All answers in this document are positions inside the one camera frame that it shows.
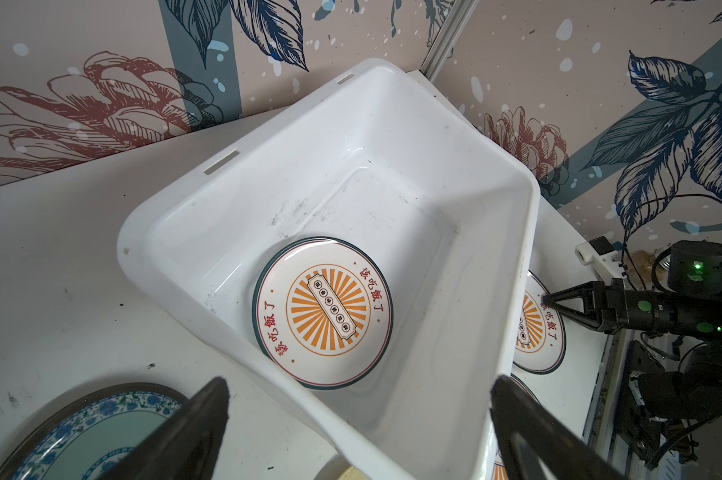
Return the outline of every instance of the floral wallpaper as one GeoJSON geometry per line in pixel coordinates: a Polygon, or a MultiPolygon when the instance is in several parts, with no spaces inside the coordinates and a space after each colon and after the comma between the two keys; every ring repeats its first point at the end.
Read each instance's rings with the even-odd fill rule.
{"type": "Polygon", "coordinates": [[[0,3],[0,185],[419,68],[452,0],[0,3]]]}
{"type": "Polygon", "coordinates": [[[722,0],[481,2],[435,86],[585,238],[722,243],[722,0]]]}

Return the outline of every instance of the white plastic bin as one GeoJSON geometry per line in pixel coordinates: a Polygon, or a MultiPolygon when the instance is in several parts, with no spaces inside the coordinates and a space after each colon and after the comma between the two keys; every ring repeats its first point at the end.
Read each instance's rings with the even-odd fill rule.
{"type": "Polygon", "coordinates": [[[539,187],[395,66],[367,60],[139,206],[128,278],[371,478],[485,478],[489,390],[510,372],[539,187]],[[302,387],[252,329],[270,257],[332,236],[374,259],[395,317],[344,389],[302,387]]]}

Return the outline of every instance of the white table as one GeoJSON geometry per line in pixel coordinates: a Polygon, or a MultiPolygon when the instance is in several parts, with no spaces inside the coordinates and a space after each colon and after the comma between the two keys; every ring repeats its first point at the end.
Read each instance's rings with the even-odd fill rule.
{"type": "MultiPolygon", "coordinates": [[[[215,376],[231,391],[215,478],[310,479],[336,455],[129,283],[116,262],[118,231],[136,206],[277,112],[0,187],[0,464],[46,417],[86,393],[156,382],[192,396],[215,376]]],[[[582,237],[542,201],[537,238],[547,246],[535,241],[533,269],[567,271],[563,283],[590,280],[571,253],[582,237]]],[[[587,361],[575,363],[596,367],[567,375],[576,393],[549,407],[573,430],[584,422],[603,349],[602,336],[577,335],[595,343],[588,340],[587,361]]]]}

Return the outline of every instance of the orange sunburst pattern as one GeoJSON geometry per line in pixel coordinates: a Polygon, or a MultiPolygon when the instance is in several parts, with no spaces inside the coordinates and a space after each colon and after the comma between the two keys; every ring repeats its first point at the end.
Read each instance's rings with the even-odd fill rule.
{"type": "Polygon", "coordinates": [[[519,323],[519,335],[515,341],[516,350],[536,352],[542,347],[545,326],[537,304],[528,293],[524,294],[524,313],[519,323]]]}
{"type": "Polygon", "coordinates": [[[369,298],[360,281],[344,268],[318,266],[306,270],[293,284],[289,296],[287,316],[297,340],[311,352],[319,355],[340,355],[353,348],[366,332],[369,314],[369,298]],[[323,275],[337,294],[337,298],[356,323],[356,334],[344,340],[323,312],[316,297],[310,292],[307,280],[313,275],[323,275]]]}
{"type": "Polygon", "coordinates": [[[508,472],[505,470],[505,466],[495,463],[495,469],[491,473],[492,480],[508,480],[508,472]]]}

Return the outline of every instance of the green sticker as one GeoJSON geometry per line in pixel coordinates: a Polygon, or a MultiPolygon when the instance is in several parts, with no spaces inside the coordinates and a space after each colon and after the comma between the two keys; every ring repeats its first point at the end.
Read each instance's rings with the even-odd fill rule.
{"type": "Polygon", "coordinates": [[[651,302],[647,302],[646,300],[639,300],[638,308],[639,310],[643,310],[644,312],[651,312],[651,302]]]}
{"type": "Polygon", "coordinates": [[[712,325],[712,323],[708,323],[708,322],[697,323],[697,330],[701,331],[702,333],[710,333],[711,331],[713,331],[713,329],[715,329],[715,327],[712,325]]]}

